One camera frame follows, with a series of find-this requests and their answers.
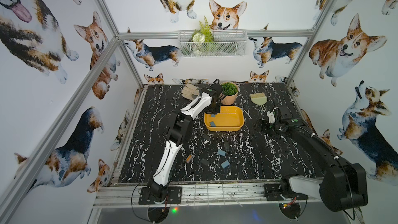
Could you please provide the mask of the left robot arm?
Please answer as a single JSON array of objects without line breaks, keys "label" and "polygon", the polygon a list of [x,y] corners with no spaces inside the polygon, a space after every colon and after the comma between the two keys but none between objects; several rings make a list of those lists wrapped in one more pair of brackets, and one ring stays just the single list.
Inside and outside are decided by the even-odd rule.
[{"label": "left robot arm", "polygon": [[155,174],[149,179],[146,187],[156,202],[163,202],[167,198],[170,172],[183,143],[191,136],[194,119],[201,112],[210,115],[220,113],[221,100],[226,97],[222,92],[220,80],[216,79],[210,87],[199,89],[199,95],[190,104],[171,112],[164,153]]}]

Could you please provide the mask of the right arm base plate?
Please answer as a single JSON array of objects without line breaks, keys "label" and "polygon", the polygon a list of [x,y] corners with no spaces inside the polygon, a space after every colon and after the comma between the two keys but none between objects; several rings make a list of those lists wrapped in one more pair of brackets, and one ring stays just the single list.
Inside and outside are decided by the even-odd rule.
[{"label": "right arm base plate", "polygon": [[308,196],[304,194],[295,193],[290,190],[286,185],[277,184],[264,184],[264,197],[267,201],[292,201],[307,200]]}]

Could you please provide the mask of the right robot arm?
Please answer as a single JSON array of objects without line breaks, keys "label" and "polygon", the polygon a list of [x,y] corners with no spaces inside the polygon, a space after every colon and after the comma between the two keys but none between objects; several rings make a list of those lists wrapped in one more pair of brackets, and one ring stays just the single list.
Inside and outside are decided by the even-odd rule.
[{"label": "right robot arm", "polygon": [[322,177],[286,175],[278,190],[268,191],[265,197],[281,195],[294,198],[304,195],[315,198],[333,212],[366,206],[369,202],[365,169],[338,155],[321,139],[303,118],[294,118],[285,107],[276,107],[265,119],[259,119],[254,129],[297,142],[317,163]]}]

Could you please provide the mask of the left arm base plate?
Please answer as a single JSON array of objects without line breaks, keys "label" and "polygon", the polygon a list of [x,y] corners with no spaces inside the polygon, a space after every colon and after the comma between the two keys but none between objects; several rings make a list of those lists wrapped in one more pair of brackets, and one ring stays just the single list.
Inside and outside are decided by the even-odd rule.
[{"label": "left arm base plate", "polygon": [[139,205],[154,204],[180,204],[182,197],[181,187],[166,187],[159,192],[148,187],[143,187],[140,191]]}]

